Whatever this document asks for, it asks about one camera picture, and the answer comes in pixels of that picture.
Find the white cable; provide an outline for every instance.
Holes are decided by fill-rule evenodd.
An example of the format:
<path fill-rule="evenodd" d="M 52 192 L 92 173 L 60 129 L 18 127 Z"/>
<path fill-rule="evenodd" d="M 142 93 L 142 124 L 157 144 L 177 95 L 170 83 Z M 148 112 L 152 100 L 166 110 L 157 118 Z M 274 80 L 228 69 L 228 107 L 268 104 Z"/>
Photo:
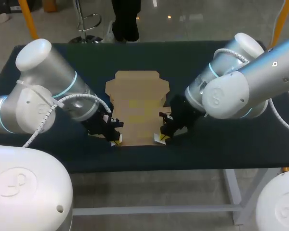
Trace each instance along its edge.
<path fill-rule="evenodd" d="M 279 12 L 278 12 L 276 18 L 275 18 L 274 25 L 273 25 L 272 38 L 271 38 L 271 44 L 273 43 L 273 39 L 274 39 L 274 33 L 275 33 L 276 23 L 277 23 L 277 21 L 278 21 L 278 18 L 279 18 L 279 16 L 280 16 L 280 14 L 281 14 L 281 12 L 282 12 L 282 10 L 283 10 L 285 4 L 286 4 L 286 0 L 284 0 L 284 3 L 282 4 L 282 6 L 281 6 L 281 8 L 280 8 L 280 10 L 279 10 Z"/>
<path fill-rule="evenodd" d="M 286 128 L 289 129 L 289 124 L 287 124 L 287 123 L 285 122 L 285 120 L 283 120 L 283 118 L 279 115 L 279 113 L 277 112 L 277 110 L 276 110 L 276 108 L 275 108 L 275 106 L 274 106 L 274 104 L 273 104 L 272 99 L 269 99 L 269 103 L 270 103 L 270 106 L 271 106 L 271 108 L 272 108 L 272 111 L 273 111 L 274 115 L 277 117 L 277 119 L 278 119 Z"/>
<path fill-rule="evenodd" d="M 89 95 L 89 94 L 73 94 L 73 95 L 68 95 L 66 97 L 63 97 L 62 99 L 59 100 L 60 103 L 63 103 L 66 100 L 70 100 L 70 99 L 74 99 L 74 98 L 85 98 L 85 99 L 90 99 L 90 100 L 96 100 L 99 103 L 101 103 L 103 105 L 103 107 L 106 109 L 106 111 L 108 113 L 111 113 L 110 108 L 107 106 L 107 104 L 101 100 L 100 98 L 98 98 L 95 95 Z M 42 119 L 39 127 L 35 130 L 35 132 L 32 134 L 32 136 L 30 137 L 30 139 L 23 145 L 23 148 L 27 148 L 33 141 L 34 139 L 38 136 L 38 134 L 43 130 L 43 127 L 47 121 L 47 119 L 49 118 L 50 114 L 57 108 L 57 104 L 54 104 L 49 111 L 46 113 L 45 117 Z"/>
<path fill-rule="evenodd" d="M 234 57 L 236 57 L 237 59 L 239 59 L 240 61 L 242 61 L 243 63 L 249 63 L 249 60 L 247 58 L 245 58 L 243 55 L 233 51 L 233 50 L 230 50 L 230 49 L 226 49 L 226 48 L 221 48 L 221 49 L 218 49 L 216 50 L 216 52 L 214 53 L 214 56 L 215 57 L 218 53 L 228 53 Z"/>

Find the metal table frame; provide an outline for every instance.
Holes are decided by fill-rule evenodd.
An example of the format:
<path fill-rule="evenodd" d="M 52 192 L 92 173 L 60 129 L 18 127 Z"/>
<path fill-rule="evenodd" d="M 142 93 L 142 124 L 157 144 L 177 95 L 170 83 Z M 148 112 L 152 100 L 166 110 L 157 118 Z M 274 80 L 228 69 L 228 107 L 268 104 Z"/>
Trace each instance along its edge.
<path fill-rule="evenodd" d="M 74 216 L 113 215 L 113 214 L 147 214 L 147 213 L 194 213 L 194 212 L 233 212 L 235 225 L 243 225 L 256 207 L 257 199 L 265 185 L 280 172 L 280 168 L 260 168 L 241 197 L 234 169 L 224 169 L 230 205 L 172 205 L 172 206 L 135 206 L 74 208 Z"/>

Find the flat cardboard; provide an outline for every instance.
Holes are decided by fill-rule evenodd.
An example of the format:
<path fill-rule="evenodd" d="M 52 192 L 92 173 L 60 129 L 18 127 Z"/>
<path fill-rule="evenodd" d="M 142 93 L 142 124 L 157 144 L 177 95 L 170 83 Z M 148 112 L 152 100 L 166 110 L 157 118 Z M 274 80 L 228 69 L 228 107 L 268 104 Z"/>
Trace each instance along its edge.
<path fill-rule="evenodd" d="M 156 71 L 118 71 L 115 79 L 106 82 L 105 92 L 114 106 L 113 118 L 124 122 L 117 131 L 122 133 L 121 146 L 158 145 L 163 119 L 159 112 L 170 113 L 163 107 L 169 92 L 167 81 Z"/>

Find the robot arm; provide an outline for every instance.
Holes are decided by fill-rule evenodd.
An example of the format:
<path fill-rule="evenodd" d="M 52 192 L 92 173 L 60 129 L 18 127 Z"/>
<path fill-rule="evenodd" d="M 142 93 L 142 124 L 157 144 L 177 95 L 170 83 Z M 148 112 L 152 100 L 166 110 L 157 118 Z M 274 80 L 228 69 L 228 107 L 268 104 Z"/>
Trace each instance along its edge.
<path fill-rule="evenodd" d="M 16 66 L 21 71 L 19 84 L 11 94 L 0 97 L 0 133 L 30 133 L 39 126 L 52 106 L 51 98 L 61 98 L 73 94 L 95 95 L 79 74 L 45 39 L 35 40 L 26 45 L 16 58 Z M 112 119 L 104 107 L 96 100 L 71 99 L 65 102 L 63 110 L 82 123 L 89 134 L 103 134 L 108 141 L 118 141 L 122 127 L 117 119 Z M 54 123 L 55 113 L 50 115 L 44 130 Z"/>
<path fill-rule="evenodd" d="M 289 91 L 289 40 L 264 52 L 254 39 L 239 33 L 216 53 L 184 96 L 172 99 L 171 114 L 160 113 L 160 139 L 205 114 L 218 119 L 259 116 L 270 98 Z"/>

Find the floor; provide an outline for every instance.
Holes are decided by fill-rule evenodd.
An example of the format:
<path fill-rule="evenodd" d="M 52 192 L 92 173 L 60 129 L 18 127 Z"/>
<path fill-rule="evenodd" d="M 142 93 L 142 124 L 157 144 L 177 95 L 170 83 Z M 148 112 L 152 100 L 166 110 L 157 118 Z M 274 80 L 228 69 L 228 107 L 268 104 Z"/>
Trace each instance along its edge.
<path fill-rule="evenodd" d="M 138 26 L 141 42 L 231 39 L 245 32 L 268 45 L 282 0 L 142 0 Z M 114 19 L 110 0 L 81 0 L 85 14 L 100 13 L 102 24 L 89 34 L 103 37 Z M 38 35 L 51 42 L 78 36 L 71 0 L 58 1 L 58 13 L 32 13 Z M 289 38 L 289 17 L 280 41 Z M 12 49 L 31 41 L 21 14 L 0 25 L 0 71 Z M 242 193 L 255 169 L 236 171 Z M 120 172 L 71 175 L 75 207 L 191 205 L 228 203 L 221 170 Z M 234 226 L 230 213 L 154 214 L 75 217 L 75 231 L 257 231 L 255 215 Z"/>

